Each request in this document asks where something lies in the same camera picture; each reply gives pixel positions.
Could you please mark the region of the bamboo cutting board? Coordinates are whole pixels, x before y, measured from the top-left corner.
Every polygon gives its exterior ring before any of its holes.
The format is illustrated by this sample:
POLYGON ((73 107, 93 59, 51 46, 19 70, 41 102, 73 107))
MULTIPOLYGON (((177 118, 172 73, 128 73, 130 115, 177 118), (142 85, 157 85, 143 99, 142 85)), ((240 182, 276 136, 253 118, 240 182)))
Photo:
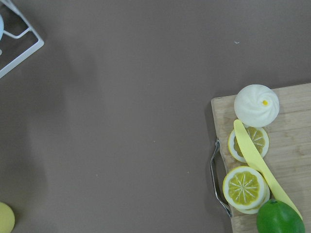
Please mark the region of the bamboo cutting board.
MULTIPOLYGON (((277 118, 265 130, 270 145, 264 160, 300 211, 306 232, 311 231, 311 85, 276 88, 280 103, 277 118)), ((211 108, 225 170, 242 165, 228 150, 233 130, 235 96, 214 98, 211 108)))

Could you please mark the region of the yellow plastic knife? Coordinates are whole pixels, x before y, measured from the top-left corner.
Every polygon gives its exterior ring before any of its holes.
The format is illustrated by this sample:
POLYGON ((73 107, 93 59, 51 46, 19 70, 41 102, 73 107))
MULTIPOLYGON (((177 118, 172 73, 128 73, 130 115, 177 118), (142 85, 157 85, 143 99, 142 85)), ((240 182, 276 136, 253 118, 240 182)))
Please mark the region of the yellow plastic knife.
POLYGON ((289 198, 289 196, 286 194, 286 192, 283 190, 281 185, 278 183, 278 181, 268 168, 267 164, 265 163, 264 159, 261 157, 260 153, 256 149, 243 123, 239 119, 236 119, 234 120, 233 125, 238 145, 247 164, 263 175, 274 197, 277 200, 282 201, 285 204, 289 205, 291 208, 293 208, 300 216, 301 220, 303 220, 301 213, 292 202, 292 200, 289 198))

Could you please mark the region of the yellow plastic cup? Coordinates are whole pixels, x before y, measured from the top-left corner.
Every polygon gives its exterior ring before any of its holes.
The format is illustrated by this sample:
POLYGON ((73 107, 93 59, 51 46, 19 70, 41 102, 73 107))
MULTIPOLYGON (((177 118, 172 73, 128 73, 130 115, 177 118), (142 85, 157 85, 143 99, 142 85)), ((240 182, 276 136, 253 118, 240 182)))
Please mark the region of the yellow plastic cup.
POLYGON ((5 203, 0 203, 0 233, 11 233, 15 225, 13 210, 5 203))

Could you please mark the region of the lemon slice under knife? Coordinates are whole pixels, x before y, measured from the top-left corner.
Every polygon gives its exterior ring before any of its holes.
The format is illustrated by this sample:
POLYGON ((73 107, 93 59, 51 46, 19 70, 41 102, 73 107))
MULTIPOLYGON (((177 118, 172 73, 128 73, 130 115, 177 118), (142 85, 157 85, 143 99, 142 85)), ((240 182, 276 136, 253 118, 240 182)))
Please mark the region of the lemon slice under knife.
MULTIPOLYGON (((254 128, 249 126, 246 127, 245 129, 249 137, 251 138, 253 144, 255 145, 257 151, 263 158, 268 152, 270 143, 267 132, 261 127, 254 128)), ((246 160, 244 159, 243 154, 238 145, 234 130, 230 133, 228 138, 228 150, 236 160, 242 163, 246 163, 246 160)))

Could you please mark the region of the green lime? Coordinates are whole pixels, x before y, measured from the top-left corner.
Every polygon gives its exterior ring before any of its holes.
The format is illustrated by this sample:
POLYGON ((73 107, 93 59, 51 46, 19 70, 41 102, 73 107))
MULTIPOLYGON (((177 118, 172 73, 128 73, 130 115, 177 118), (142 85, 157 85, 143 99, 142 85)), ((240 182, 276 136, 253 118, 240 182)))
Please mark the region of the green lime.
POLYGON ((257 213, 259 233, 305 233, 303 220, 284 202, 271 199, 257 213))

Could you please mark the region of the white toy steamed bun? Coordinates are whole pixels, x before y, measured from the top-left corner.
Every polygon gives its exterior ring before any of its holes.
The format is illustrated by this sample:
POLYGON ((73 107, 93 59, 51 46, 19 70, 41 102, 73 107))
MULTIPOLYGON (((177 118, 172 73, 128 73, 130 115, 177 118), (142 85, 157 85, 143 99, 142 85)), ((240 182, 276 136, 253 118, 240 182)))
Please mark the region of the white toy steamed bun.
POLYGON ((261 84, 244 87, 236 95, 234 111, 237 118, 251 127, 265 127, 279 114, 280 105, 276 93, 261 84))

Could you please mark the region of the blue cup on rack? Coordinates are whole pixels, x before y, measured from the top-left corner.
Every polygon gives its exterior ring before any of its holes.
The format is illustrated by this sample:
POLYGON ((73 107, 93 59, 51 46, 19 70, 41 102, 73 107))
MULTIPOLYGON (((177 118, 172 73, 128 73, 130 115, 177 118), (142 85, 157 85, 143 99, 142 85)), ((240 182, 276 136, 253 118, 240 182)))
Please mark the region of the blue cup on rack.
POLYGON ((0 40, 2 39, 4 33, 4 21, 2 15, 0 15, 0 40))

